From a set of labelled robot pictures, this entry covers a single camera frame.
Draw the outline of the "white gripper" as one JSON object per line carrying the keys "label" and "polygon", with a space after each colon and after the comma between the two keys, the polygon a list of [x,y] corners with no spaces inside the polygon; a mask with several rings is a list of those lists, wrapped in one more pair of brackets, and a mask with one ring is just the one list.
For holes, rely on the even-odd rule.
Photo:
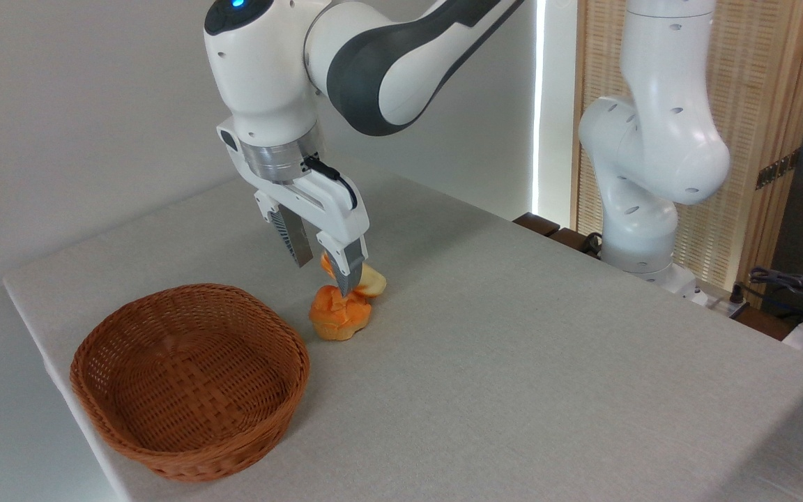
{"label": "white gripper", "polygon": [[302,268],[314,257],[304,229],[308,220],[317,229],[316,240],[328,252],[335,283],[345,297],[359,286],[367,254],[365,234],[370,226],[360,191],[343,178],[356,196],[357,206],[341,181],[332,181],[310,169],[288,183],[257,176],[241,153],[234,120],[217,125],[217,133],[243,180],[257,188],[254,194],[261,215],[280,235],[296,266]]}

